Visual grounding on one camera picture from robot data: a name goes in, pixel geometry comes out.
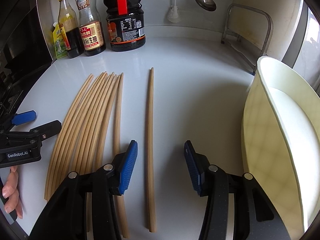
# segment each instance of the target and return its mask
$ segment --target white countertop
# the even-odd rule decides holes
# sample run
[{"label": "white countertop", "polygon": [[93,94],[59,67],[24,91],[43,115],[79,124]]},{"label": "white countertop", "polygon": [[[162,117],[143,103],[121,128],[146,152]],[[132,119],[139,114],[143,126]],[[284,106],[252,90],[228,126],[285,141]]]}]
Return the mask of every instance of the white countertop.
[{"label": "white countertop", "polygon": [[[253,80],[238,56],[220,42],[187,38],[147,38],[145,46],[129,52],[107,50],[93,57],[57,60],[37,81],[18,113],[35,110],[29,130],[53,120],[63,122],[90,73],[124,72],[121,150],[138,142],[138,158],[129,189],[126,213],[132,240],[199,237],[206,198],[193,190],[183,155],[191,140],[195,150],[227,173],[242,175],[241,120],[247,89]],[[144,130],[149,69],[155,69],[154,172],[157,233],[146,228],[144,192]],[[104,163],[112,161],[113,120],[110,121]],[[30,233],[46,201],[44,186],[56,136],[43,142],[42,160],[19,167],[24,219]]]}]

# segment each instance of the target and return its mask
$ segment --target dish rack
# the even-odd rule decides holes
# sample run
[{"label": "dish rack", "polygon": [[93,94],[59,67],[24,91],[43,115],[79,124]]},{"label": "dish rack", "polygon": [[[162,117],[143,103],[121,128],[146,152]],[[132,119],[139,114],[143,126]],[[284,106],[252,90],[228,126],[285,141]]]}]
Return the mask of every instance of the dish rack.
[{"label": "dish rack", "polygon": [[[261,49],[261,52],[259,53],[259,57],[265,56],[267,53],[267,50],[269,48],[269,44],[271,41],[271,37],[272,37],[272,33],[273,33],[273,21],[270,17],[269,14],[267,14],[266,12],[259,10],[257,8],[254,7],[250,7],[250,6],[246,6],[246,5],[242,5],[242,4],[237,4],[237,3],[232,3],[230,4],[230,6],[228,7],[228,12],[227,12],[227,20],[226,20],[226,25],[224,28],[224,32],[221,38],[221,43],[222,44],[227,44],[229,45],[232,49],[234,49],[239,55],[240,57],[253,69],[252,75],[255,75],[256,71],[257,71],[257,60],[258,58],[256,58],[255,56],[253,56],[252,54],[248,53],[241,45],[241,35],[238,33],[235,33],[233,31],[231,31],[228,27],[229,27],[229,20],[230,20],[230,14],[231,14],[231,10],[234,7],[239,7],[239,8],[243,8],[246,10],[250,10],[259,14],[262,14],[266,17],[267,21],[268,21],[268,29],[267,29],[267,34],[266,34],[266,38],[263,42],[263,46]],[[227,40],[226,36],[231,35],[237,38],[236,41],[231,41],[231,40]]]}]

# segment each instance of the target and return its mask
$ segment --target vinegar bottle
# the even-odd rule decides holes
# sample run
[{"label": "vinegar bottle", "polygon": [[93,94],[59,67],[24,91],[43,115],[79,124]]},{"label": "vinegar bottle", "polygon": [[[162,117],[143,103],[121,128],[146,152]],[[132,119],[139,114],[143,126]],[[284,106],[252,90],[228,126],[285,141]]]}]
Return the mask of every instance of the vinegar bottle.
[{"label": "vinegar bottle", "polygon": [[74,58],[84,53],[84,46],[78,27],[76,12],[72,9],[68,0],[59,0],[59,2],[59,28],[68,56]]},{"label": "vinegar bottle", "polygon": [[85,53],[97,55],[106,49],[97,0],[76,0],[79,10],[79,25]]}]

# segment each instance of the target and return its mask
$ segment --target chopstick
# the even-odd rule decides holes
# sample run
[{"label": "chopstick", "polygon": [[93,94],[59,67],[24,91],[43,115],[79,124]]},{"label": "chopstick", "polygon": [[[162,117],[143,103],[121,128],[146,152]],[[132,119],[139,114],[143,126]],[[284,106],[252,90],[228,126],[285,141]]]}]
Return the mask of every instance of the chopstick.
[{"label": "chopstick", "polygon": [[156,207],[155,207],[155,186],[153,174],[153,86],[154,69],[151,68],[148,88],[148,112],[147,112],[147,203],[149,211],[149,231],[155,233],[156,229]]},{"label": "chopstick", "polygon": [[116,92],[116,90],[117,90],[119,79],[120,79],[120,76],[117,76],[117,75],[114,76],[112,84],[110,85],[110,88],[108,90],[108,94],[106,95],[105,100],[102,101],[102,103],[103,103],[102,106],[101,106],[102,107],[102,111],[99,112],[97,126],[94,129],[94,131],[92,131],[91,144],[88,145],[88,147],[86,147],[87,151],[89,152],[89,158],[87,159],[87,161],[85,161],[83,163],[84,166],[81,166],[81,168],[85,169],[85,173],[92,172],[92,164],[93,164],[93,160],[94,160],[94,153],[96,152],[95,150],[96,150],[96,146],[97,146],[97,142],[98,142],[99,132],[101,131],[101,125],[102,125],[103,116],[105,115],[105,112],[108,111],[106,109],[108,103],[111,104],[111,105],[113,104],[114,91]]},{"label": "chopstick", "polygon": [[81,131],[80,133],[80,136],[78,139],[78,145],[76,148],[76,151],[79,151],[79,156],[82,156],[82,158],[77,159],[76,168],[75,168],[75,171],[79,172],[80,174],[85,174],[85,166],[86,166],[86,162],[89,155],[89,147],[92,141],[92,134],[94,130],[99,130],[99,128],[96,127],[97,118],[101,111],[103,100],[107,95],[110,84],[113,82],[113,80],[114,80],[114,74],[112,73],[106,80],[105,84],[103,85],[103,89],[101,90],[101,93],[97,98],[96,105],[94,106],[93,109],[90,109],[89,112],[87,113],[90,115],[89,121],[87,125],[83,127],[83,131]]},{"label": "chopstick", "polygon": [[[79,134],[81,131],[83,131],[87,125],[87,122],[89,120],[90,114],[92,112],[92,108],[97,101],[97,98],[101,92],[101,89],[103,88],[104,82],[107,78],[106,73],[102,73],[100,75],[100,80],[97,82],[96,87],[94,88],[94,91],[91,95],[91,97],[87,100],[85,103],[85,107],[81,110],[81,113],[79,114],[79,117],[77,118],[77,123],[73,127],[72,135],[68,140],[67,143],[67,158],[63,165],[62,173],[61,173],[61,179],[64,179],[66,174],[68,173],[71,158],[73,156],[73,152],[75,150],[75,146],[79,138]],[[79,152],[74,152],[73,160],[78,160],[79,158]]]},{"label": "chopstick", "polygon": [[99,134],[99,138],[98,138],[97,156],[96,156],[96,162],[95,162],[95,168],[94,168],[95,171],[98,168],[100,168],[100,166],[102,165],[103,150],[104,150],[104,145],[106,142],[106,135],[107,135],[107,131],[108,131],[111,110],[112,110],[112,106],[113,106],[113,101],[116,96],[116,91],[117,91],[119,81],[120,81],[120,76],[118,76],[117,83],[116,83],[114,89],[112,90],[112,94],[111,94],[110,100],[108,102],[107,111],[105,112],[103,120],[102,120],[100,134]]},{"label": "chopstick", "polygon": [[[123,77],[124,77],[124,74],[122,73],[120,82],[119,82],[118,95],[117,95],[117,101],[116,101],[116,117],[115,117],[114,143],[113,143],[114,155],[117,155],[120,153],[120,123],[121,123]],[[117,199],[117,209],[118,209],[118,215],[119,215],[119,224],[122,231],[122,236],[123,238],[130,238],[127,215],[125,213],[124,195],[116,196],[116,199]]]},{"label": "chopstick", "polygon": [[89,75],[89,77],[86,79],[86,81],[82,85],[81,89],[79,90],[78,94],[76,95],[76,97],[75,97],[74,101],[72,102],[71,107],[69,108],[67,115],[63,121],[63,124],[61,127],[61,132],[58,134],[57,140],[54,144],[54,148],[53,148],[53,151],[51,154],[50,163],[49,163],[49,167],[48,167],[47,179],[46,179],[46,183],[45,183],[45,190],[44,190],[44,199],[45,200],[48,200],[49,180],[50,180],[50,177],[53,176],[63,139],[65,137],[67,130],[68,130],[68,127],[70,126],[73,115],[75,114],[76,109],[78,108],[79,104],[81,103],[82,97],[86,93],[93,77],[94,76],[92,74]]},{"label": "chopstick", "polygon": [[75,135],[78,135],[80,127],[83,123],[83,119],[85,117],[85,114],[87,113],[88,108],[89,108],[93,98],[95,97],[95,94],[96,94],[98,88],[100,87],[100,84],[103,80],[104,75],[105,75],[105,73],[100,75],[95,80],[95,82],[92,84],[92,86],[90,87],[90,90],[88,91],[85,98],[81,102],[80,106],[78,107],[78,109],[76,111],[76,114],[74,115],[74,118],[72,119],[71,126],[69,126],[69,129],[67,131],[66,136],[63,138],[63,143],[62,143],[62,146],[60,149],[60,153],[62,153],[62,154],[59,155],[59,158],[57,160],[56,169],[54,171],[53,178],[51,181],[52,183],[50,184],[50,181],[49,181],[50,192],[48,189],[48,198],[50,198],[52,196],[52,194],[55,192],[55,190],[59,186],[59,183],[60,183],[59,178],[61,178],[61,177],[64,178],[63,176],[61,176],[62,175],[62,172],[60,170],[61,160],[63,157],[68,157],[69,154],[72,155],[73,149],[71,151],[70,143],[73,143]]}]

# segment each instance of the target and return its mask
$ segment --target finger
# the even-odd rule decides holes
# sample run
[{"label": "finger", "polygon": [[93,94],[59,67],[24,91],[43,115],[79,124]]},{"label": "finger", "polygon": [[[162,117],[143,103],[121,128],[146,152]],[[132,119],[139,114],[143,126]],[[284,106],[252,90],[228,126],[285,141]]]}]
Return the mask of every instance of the finger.
[{"label": "finger", "polygon": [[22,219],[23,218],[23,212],[22,212],[22,206],[21,206],[20,199],[18,199],[18,204],[16,206],[16,211],[17,211],[18,218]]},{"label": "finger", "polygon": [[8,198],[10,197],[14,191],[17,188],[17,184],[18,184],[18,173],[17,172],[10,172],[9,176],[7,178],[7,182],[4,185],[4,187],[2,188],[2,195],[4,198]]},{"label": "finger", "polygon": [[18,204],[18,200],[19,200],[19,192],[16,189],[14,193],[9,197],[7,203],[4,205],[4,210],[7,212],[7,214],[12,212],[16,208]]},{"label": "finger", "polygon": [[17,168],[18,168],[17,165],[16,165],[16,166],[12,166],[12,167],[10,168],[10,170],[11,170],[12,172],[16,172],[16,171],[17,171]]}]

